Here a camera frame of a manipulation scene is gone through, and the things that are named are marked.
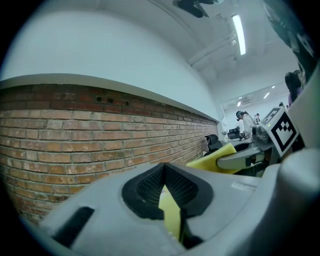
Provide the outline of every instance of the black slot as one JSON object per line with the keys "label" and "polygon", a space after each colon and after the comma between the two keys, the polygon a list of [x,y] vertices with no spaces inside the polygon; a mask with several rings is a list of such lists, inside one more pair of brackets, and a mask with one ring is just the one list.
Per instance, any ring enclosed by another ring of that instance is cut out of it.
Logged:
{"label": "black slot", "polygon": [[94,211],[95,210],[90,207],[79,208],[52,238],[58,243],[69,248],[76,240],[77,236],[84,228]]}

